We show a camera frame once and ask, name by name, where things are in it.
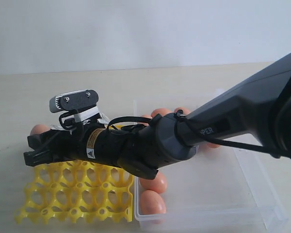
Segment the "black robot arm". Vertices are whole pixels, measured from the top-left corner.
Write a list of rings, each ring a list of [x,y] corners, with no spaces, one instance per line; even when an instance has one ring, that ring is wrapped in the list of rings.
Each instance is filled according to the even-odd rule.
[[[53,97],[49,109],[60,113],[60,127],[27,138],[25,164],[82,160],[152,180],[206,142],[291,159],[291,53],[190,114],[107,121],[97,102],[94,90]]]

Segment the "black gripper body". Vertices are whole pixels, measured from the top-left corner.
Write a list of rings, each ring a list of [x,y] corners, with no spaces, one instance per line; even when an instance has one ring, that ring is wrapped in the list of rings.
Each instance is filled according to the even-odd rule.
[[[55,162],[82,160],[120,167],[117,160],[126,141],[126,132],[123,130],[91,126],[81,134],[54,128],[48,133],[49,136],[55,136],[49,144]]]

